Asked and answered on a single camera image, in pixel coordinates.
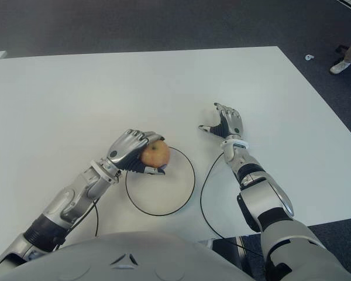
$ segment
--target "small white object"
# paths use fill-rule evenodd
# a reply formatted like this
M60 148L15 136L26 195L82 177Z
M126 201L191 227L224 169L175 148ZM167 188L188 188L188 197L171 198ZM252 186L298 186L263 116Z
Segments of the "small white object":
M311 55L311 54L308 54L308 55L306 55L305 56L305 60L312 60L312 59L314 59L315 58L315 56L313 56L313 55Z

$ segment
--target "black circle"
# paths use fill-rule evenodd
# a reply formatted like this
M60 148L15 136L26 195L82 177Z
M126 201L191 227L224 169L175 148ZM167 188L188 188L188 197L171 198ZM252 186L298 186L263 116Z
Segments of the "black circle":
M113 150L111 154L109 154L109 157L113 158L117 155L117 150Z
M148 213L148 212L146 212L146 211L143 211L141 208L139 208L137 205L135 205L134 201L133 201L133 200L131 199L131 197L130 197L129 190L128 190L128 173L129 173L129 171L126 172L126 176L125 176L126 193L128 194L131 203L133 203L133 205L134 205L139 211L141 211L141 212L143 212L143 213L145 213L145 214L147 214L147 215L153 215L153 216L155 216L155 217L163 217L163 216L165 216L165 215L173 214L173 213L179 211L180 209L182 209L182 208L187 204L187 202L189 202L189 200L190 200L192 194L194 193L194 190L195 190L195 170L194 170L194 166L192 165L192 163L191 163L191 161L189 160L189 158L188 158L182 151L180 151L180 150L178 150L178 149L176 149L176 148L172 148L172 149L174 149L174 150L180 152L183 156L186 157L186 159L188 160L188 162L189 162L190 165L191 165L192 173L194 174L194 185L193 185L193 187L192 187L192 191L191 191L191 194L190 194L189 198L186 200L186 202L185 202L181 207L179 207L179 208L176 209L175 211L170 212L170 213L168 213L168 214L163 214L163 215L154 215L154 214Z

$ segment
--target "person's foot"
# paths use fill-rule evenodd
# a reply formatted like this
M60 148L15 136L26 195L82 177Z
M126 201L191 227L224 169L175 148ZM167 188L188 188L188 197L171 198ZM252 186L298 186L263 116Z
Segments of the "person's foot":
M335 66L333 66L332 68L330 68L330 72L332 74L339 74L341 73L343 70L345 70L346 68L348 68L350 66L351 63L348 63L344 60L342 60L340 63L336 64Z

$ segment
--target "robotic hand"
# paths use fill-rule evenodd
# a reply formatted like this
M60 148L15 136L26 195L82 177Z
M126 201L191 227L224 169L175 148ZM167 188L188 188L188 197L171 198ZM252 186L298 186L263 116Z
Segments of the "robotic hand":
M261 233L267 280L351 280L339 261L304 224L293 219L290 199L242 140L239 113L215 103L221 122L199 129L224 138L225 161L240 185L237 197L249 227Z
M293 206L286 193L279 187L259 162L249 155L248 143L242 140L242 118L237 110L215 103L219 112L220 124L217 126L200 125L199 129L220 136L226 163L240 184L238 203L249 227L263 231L273 221L268 221L271 213L273 220L290 220L294 215Z
M164 138L155 132L129 129L109 148L106 157L92 161L74 182L62 189L43 213L20 234L0 256L0 265L9 267L36 259L63 244L74 223L99 199L111 184L119 181L121 170L165 174L160 168L144 165L139 156L144 148Z

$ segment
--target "white table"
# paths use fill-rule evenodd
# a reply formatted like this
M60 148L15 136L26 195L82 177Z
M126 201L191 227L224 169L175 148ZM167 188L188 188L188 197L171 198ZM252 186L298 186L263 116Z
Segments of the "white table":
M287 192L296 219L314 225L351 218L351 133L277 47L3 59L0 253L127 128L162 133L186 153L195 191L179 212L152 217L133 206L121 181L98 204L99 233L216 237L201 217L199 195L220 140L197 129L217 123L215 101L239 110L252 155ZM226 237L253 233L238 192L220 162L204 207ZM91 213L68 243L94 230Z

